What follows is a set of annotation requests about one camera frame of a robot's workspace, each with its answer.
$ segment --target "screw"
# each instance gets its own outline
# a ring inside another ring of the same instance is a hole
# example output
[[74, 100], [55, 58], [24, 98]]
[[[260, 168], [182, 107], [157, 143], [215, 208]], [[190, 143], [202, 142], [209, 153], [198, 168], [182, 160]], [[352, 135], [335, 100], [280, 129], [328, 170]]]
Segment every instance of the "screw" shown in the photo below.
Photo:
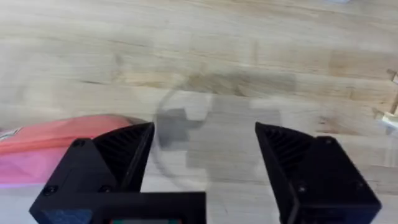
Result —
[[43, 189], [43, 195], [50, 196], [50, 195], [54, 194], [55, 192], [57, 192], [57, 190], [58, 190], [58, 186], [56, 186], [56, 185], [47, 186]]
[[98, 189], [98, 192], [109, 193], [110, 191], [112, 191], [112, 186], [109, 185], [103, 185]]
[[355, 189], [356, 190], [361, 190], [363, 188], [363, 186], [364, 186], [364, 184], [361, 181], [357, 180], [355, 182]]
[[299, 182], [297, 184], [297, 191], [301, 194], [305, 193], [307, 191], [307, 186], [304, 182]]

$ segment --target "pink plastic bag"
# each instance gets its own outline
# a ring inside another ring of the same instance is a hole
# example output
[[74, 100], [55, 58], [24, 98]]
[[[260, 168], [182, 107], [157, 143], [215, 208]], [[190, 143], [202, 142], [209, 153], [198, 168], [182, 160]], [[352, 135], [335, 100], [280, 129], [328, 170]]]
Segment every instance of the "pink plastic bag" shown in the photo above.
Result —
[[0, 187], [44, 184], [73, 140], [129, 125], [121, 116], [94, 115], [0, 132]]

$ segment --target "black 3d-printed part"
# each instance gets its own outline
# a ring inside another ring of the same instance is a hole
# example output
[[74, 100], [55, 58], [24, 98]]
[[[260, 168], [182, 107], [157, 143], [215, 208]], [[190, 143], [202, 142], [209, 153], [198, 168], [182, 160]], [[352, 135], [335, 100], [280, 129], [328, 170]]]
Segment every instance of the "black 3d-printed part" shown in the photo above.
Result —
[[381, 203], [331, 137], [256, 123], [282, 224], [367, 224]]
[[154, 124], [76, 139], [30, 208], [39, 224], [109, 224], [111, 220], [206, 223], [204, 192], [140, 193]]
[[93, 139], [120, 190], [140, 191], [154, 129], [153, 124], [137, 124]]

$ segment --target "red bag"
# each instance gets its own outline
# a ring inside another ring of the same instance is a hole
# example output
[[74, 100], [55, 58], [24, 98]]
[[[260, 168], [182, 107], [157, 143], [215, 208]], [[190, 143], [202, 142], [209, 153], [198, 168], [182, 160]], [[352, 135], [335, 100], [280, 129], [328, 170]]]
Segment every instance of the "red bag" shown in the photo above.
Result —
[[122, 116], [93, 115], [0, 132], [0, 187], [44, 184], [73, 140], [129, 125]]

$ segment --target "wood grain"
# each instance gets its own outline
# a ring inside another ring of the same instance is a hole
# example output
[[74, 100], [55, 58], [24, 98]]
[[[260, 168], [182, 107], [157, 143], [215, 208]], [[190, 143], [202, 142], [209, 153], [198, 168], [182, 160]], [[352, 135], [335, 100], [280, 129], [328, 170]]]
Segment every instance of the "wood grain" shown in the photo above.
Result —
[[[331, 135], [398, 216], [398, 2], [0, 0], [0, 129], [112, 113], [155, 121], [145, 191], [206, 190], [208, 223], [278, 223], [254, 122]], [[37, 187], [0, 190], [0, 220]]]

